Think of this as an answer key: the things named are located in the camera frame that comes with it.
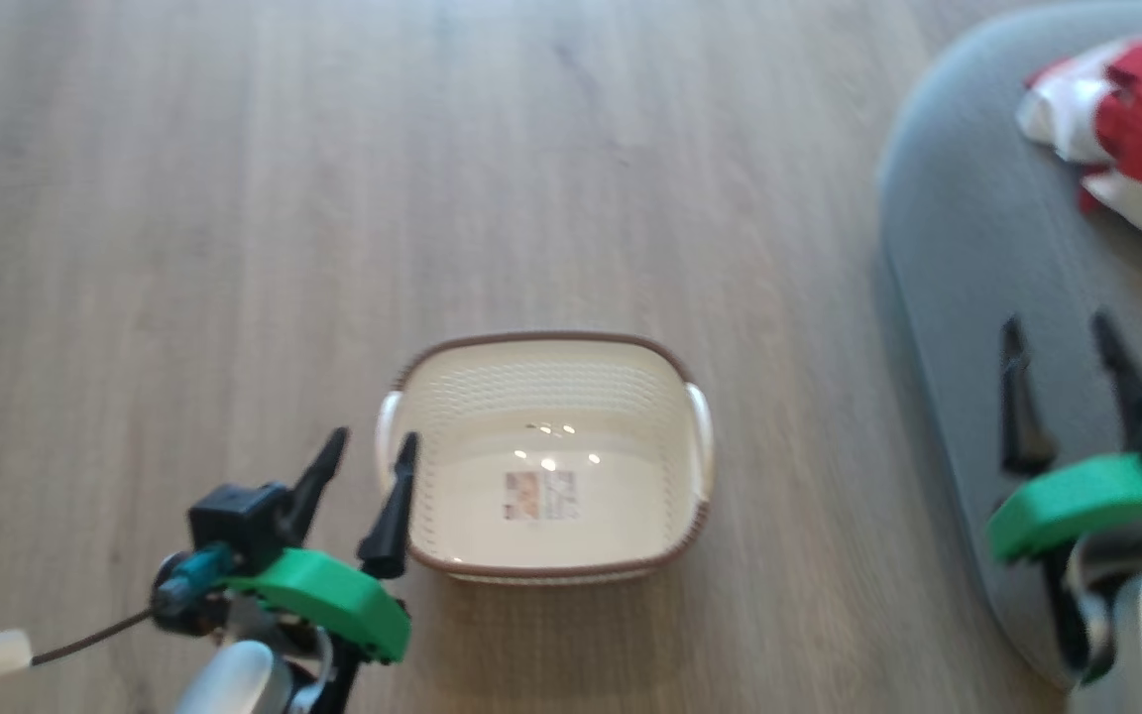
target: wooden floor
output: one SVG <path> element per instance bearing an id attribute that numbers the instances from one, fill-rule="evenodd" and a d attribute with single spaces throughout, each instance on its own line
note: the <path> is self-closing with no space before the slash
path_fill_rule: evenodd
<path id="1" fill-rule="evenodd" d="M 930 59 L 1027 0 L 0 0 L 0 627 L 139 609 L 184 511 L 349 459 L 425 345 L 621 330 L 710 398 L 710 526 L 642 583 L 413 569 L 353 711 L 1051 713 L 965 563 L 875 234 Z M 171 711 L 140 627 L 0 711 Z"/>

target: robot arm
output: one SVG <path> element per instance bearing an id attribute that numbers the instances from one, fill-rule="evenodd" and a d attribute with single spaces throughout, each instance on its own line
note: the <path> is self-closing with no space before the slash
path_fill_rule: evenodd
<path id="1" fill-rule="evenodd" d="M 1003 470 L 1026 480 L 988 521 L 998 560 L 1042 568 L 1075 714 L 1142 714 L 1142 370 L 1104 313 L 1093 321 L 1113 378 L 1124 451 L 1052 470 L 1020 324 L 1003 327 Z"/>
<path id="2" fill-rule="evenodd" d="M 193 554 L 154 579 L 154 623 L 222 633 L 225 647 L 184 692 L 177 714 L 341 714 L 363 664 L 403 659 L 410 620 L 379 579 L 403 575 L 417 435 L 404 439 L 395 488 L 354 569 L 303 551 L 323 488 L 337 471 L 337 430 L 293 489 L 226 484 L 190 511 Z M 311 674 L 289 658 L 319 660 Z"/>

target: brown basket rim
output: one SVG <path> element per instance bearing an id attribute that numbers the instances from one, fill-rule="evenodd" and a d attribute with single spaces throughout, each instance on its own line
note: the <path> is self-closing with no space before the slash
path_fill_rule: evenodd
<path id="1" fill-rule="evenodd" d="M 618 560 L 616 563 L 600 563 L 596 565 L 572 565 L 568 568 L 510 568 L 505 565 L 471 565 L 464 563 L 449 563 L 448 560 L 432 556 L 420 547 L 412 544 L 409 538 L 409 554 L 416 557 L 417 563 L 427 568 L 441 570 L 449 575 L 481 575 L 489 578 L 513 578 L 513 579 L 544 579 L 544 578 L 574 578 L 590 577 L 592 575 L 616 575 L 627 572 L 627 570 L 644 570 L 658 568 L 671 563 L 689 547 L 694 545 L 694 540 L 702 532 L 702 526 L 707 523 L 710 503 L 699 499 L 695 507 L 694 519 L 690 520 L 685 532 L 681 534 L 681 539 L 667 551 L 659 555 L 638 557 L 638 560 Z"/>

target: basket handle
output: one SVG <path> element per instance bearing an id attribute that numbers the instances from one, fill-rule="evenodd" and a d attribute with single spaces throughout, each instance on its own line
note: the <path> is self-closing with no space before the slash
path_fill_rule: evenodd
<path id="1" fill-rule="evenodd" d="M 377 482 L 381 484 L 381 492 L 389 492 L 394 487 L 394 475 L 391 467 L 394 466 L 394 454 L 391 451 L 391 430 L 394 428 L 394 415 L 400 410 L 400 400 L 403 392 L 386 394 L 381 401 L 381 410 L 377 412 L 377 428 L 372 433 L 375 448 L 372 452 L 377 456 Z"/>
<path id="2" fill-rule="evenodd" d="M 694 436 L 699 448 L 699 483 L 694 484 L 699 498 L 711 498 L 711 487 L 717 480 L 716 457 L 713 454 L 711 410 L 708 410 L 708 399 L 693 384 L 686 383 L 685 393 L 690 398 L 690 409 L 694 412 Z"/>

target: plastic basket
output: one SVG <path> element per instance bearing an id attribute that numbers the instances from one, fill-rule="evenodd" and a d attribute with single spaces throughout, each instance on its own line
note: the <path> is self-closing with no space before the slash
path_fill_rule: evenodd
<path id="1" fill-rule="evenodd" d="M 681 555 L 711 497 L 702 392 L 625 335 L 494 335 L 439 345 L 381 403 L 377 472 L 421 434 L 409 551 L 456 577 L 602 583 Z"/>

